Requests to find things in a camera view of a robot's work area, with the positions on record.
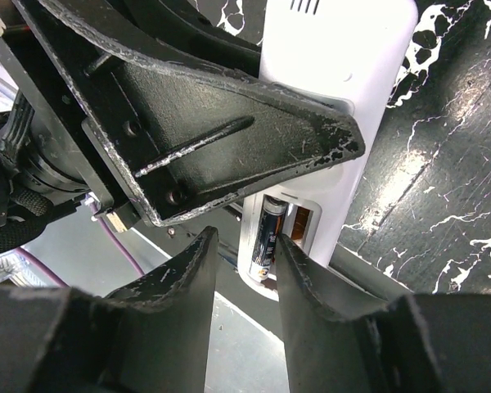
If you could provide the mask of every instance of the aa battery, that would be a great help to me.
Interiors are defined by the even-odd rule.
[[[259,220],[259,231],[256,236],[249,269],[249,275],[255,281],[261,282],[268,277],[273,263],[277,235],[282,230],[287,205],[287,202],[280,201],[272,196],[264,197],[262,214]]]

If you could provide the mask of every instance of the vent slot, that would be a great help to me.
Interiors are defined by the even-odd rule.
[[[320,0],[291,0],[289,9],[303,14],[317,15],[318,4]]]

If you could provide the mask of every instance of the wire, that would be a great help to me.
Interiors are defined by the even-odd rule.
[[[41,260],[31,254],[29,251],[24,250],[22,247],[18,247],[15,249],[15,253],[27,260],[33,266],[36,266],[38,269],[42,270],[42,272],[46,276],[48,276],[58,287],[69,286],[64,281],[62,281],[62,279],[58,277],[52,270],[50,270]]]
[[[94,215],[98,213],[99,209],[95,201],[91,203],[90,207]],[[104,221],[102,217],[97,217],[97,220],[100,226],[102,227],[102,229],[104,230],[104,232],[106,233],[106,235],[108,236],[108,238],[113,242],[113,244],[115,244],[116,248],[120,251],[120,253],[123,256],[125,256],[125,259],[128,260],[131,266],[134,267],[138,275],[140,277],[143,276],[145,273],[140,267],[140,264],[138,264],[137,260],[133,258],[131,253],[127,250],[127,248],[124,247],[124,245],[120,242],[120,240],[116,238],[115,234],[110,230],[109,225],[107,225],[106,221]]]

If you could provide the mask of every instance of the black tabletop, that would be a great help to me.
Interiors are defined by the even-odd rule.
[[[265,0],[191,0],[261,44]],[[340,244],[414,291],[491,293],[491,0],[417,0],[420,23]]]

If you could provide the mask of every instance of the white plastic device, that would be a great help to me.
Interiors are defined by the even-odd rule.
[[[268,0],[260,78],[351,114],[366,153],[245,199],[238,271],[260,294],[278,299],[276,291],[247,274],[264,194],[291,203],[284,232],[291,232],[291,211],[294,214],[296,206],[312,211],[302,248],[328,266],[417,17],[413,0]]]

